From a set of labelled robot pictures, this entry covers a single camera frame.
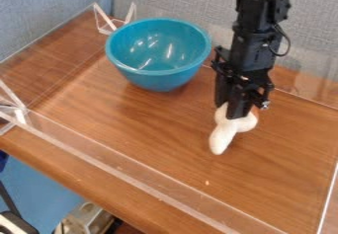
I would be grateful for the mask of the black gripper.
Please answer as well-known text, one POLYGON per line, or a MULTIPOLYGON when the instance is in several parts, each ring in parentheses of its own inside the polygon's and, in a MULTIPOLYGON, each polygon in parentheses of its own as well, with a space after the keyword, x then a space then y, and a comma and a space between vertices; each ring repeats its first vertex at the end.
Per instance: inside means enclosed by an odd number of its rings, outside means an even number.
POLYGON ((221 107, 228 102, 229 119, 246 117, 253 106, 264 106, 264 94, 274 88, 269 73, 282 41, 276 28, 256 31, 234 26, 233 31, 230 49, 218 45, 212 61, 217 72, 216 106, 221 107))

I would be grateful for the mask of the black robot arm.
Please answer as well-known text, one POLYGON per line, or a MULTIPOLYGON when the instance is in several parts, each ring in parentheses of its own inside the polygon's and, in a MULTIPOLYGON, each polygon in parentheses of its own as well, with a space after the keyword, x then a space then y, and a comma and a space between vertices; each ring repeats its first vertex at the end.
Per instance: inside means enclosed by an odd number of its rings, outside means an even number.
POLYGON ((270 78, 282 39, 290 38, 280 22, 288 19, 289 0, 237 0, 232 48, 218 45, 212 68, 216 77, 216 106, 228 105, 225 117, 242 118, 253 107, 266 109, 276 85, 270 78))

